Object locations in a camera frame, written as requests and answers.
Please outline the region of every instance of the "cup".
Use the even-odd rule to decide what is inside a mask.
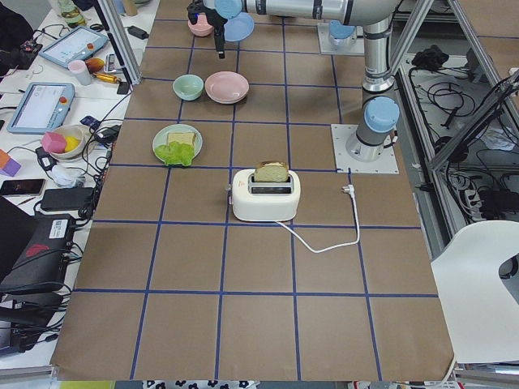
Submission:
[[[80,59],[68,62],[68,70],[78,79],[81,85],[90,85],[92,76],[88,71],[87,64]]]

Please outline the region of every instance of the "black phone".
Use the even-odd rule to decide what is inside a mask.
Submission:
[[[28,180],[5,180],[0,188],[2,196],[38,196],[45,186],[41,178]]]

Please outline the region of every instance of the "lettuce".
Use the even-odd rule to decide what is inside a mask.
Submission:
[[[164,161],[164,165],[191,166],[195,158],[195,148],[190,144],[171,142],[155,147],[155,155]]]

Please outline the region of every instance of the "power cord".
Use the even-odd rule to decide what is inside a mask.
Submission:
[[[276,223],[279,224],[281,227],[286,229],[288,232],[290,232],[292,235],[294,235],[309,251],[311,251],[314,254],[321,254],[326,251],[338,249],[339,247],[346,247],[346,246],[353,246],[360,242],[360,224],[358,222],[358,212],[357,212],[357,200],[355,199],[355,188],[353,185],[349,184],[348,186],[342,187],[342,193],[346,193],[350,195],[351,202],[354,206],[354,219],[355,219],[355,230],[357,232],[357,239],[355,239],[353,242],[345,242],[340,243],[338,245],[326,247],[324,249],[316,250],[310,247],[308,243],[306,243],[302,237],[300,237],[295,231],[293,231],[290,227],[288,227],[286,224],[281,223],[280,221],[277,221]]]

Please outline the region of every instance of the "plate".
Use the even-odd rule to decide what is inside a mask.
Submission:
[[[157,156],[155,154],[155,148],[161,146],[162,144],[166,144],[168,141],[168,134],[170,132],[194,132],[196,134],[195,138],[195,156],[193,158],[196,158],[198,156],[200,150],[202,149],[202,143],[204,142],[202,140],[202,134],[199,133],[198,130],[196,130],[192,126],[188,126],[187,124],[173,124],[171,126],[164,127],[162,130],[160,130],[157,135],[155,135],[155,138],[153,138],[152,142],[152,152],[153,155]]]
[[[227,20],[225,24],[225,41],[227,42],[238,42],[243,41],[254,31],[254,20],[252,17],[241,12],[234,19]]]
[[[249,83],[233,71],[219,71],[205,80],[205,91],[216,103],[234,104],[247,95]]]

